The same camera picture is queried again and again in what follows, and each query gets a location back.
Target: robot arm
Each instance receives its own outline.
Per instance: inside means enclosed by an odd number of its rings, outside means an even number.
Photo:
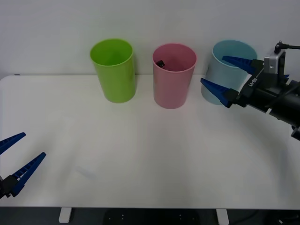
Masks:
[[[247,71],[251,78],[240,93],[201,79],[201,83],[229,108],[232,104],[250,105],[290,124],[292,137],[300,141],[300,82],[289,80],[284,75],[285,49],[300,49],[300,46],[276,44],[275,50],[262,60],[248,60],[223,56],[223,60]]]

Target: black base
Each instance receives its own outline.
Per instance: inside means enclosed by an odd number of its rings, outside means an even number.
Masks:
[[[103,225],[199,225],[196,210],[177,209],[111,209]]]

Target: small black object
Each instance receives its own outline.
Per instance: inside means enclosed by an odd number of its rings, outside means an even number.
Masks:
[[[165,64],[164,61],[160,60],[158,62],[156,62],[156,65],[158,65],[160,68],[164,69],[165,68]]]

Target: white table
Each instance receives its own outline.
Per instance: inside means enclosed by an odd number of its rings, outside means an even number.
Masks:
[[[194,75],[186,103],[153,99],[138,76],[127,103],[107,101],[95,75],[9,76],[0,82],[2,177],[44,151],[0,206],[300,209],[300,143],[251,107],[212,105]]]

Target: plastic cup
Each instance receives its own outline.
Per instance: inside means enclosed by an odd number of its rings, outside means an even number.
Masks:
[[[133,48],[127,41],[101,41],[91,49],[90,58],[107,100],[122,103],[135,95]]]
[[[160,60],[165,64],[163,68],[156,64]],[[185,45],[170,43],[158,47],[152,61],[154,100],[163,108],[181,107],[187,99],[196,53]]]
[[[247,72],[223,61],[222,57],[225,55],[253,60],[257,58],[256,51],[251,46],[235,40],[221,41],[212,49],[212,57],[205,79],[227,88],[239,90],[247,77]],[[207,101],[221,105],[220,100],[204,86],[202,86],[201,92]]]

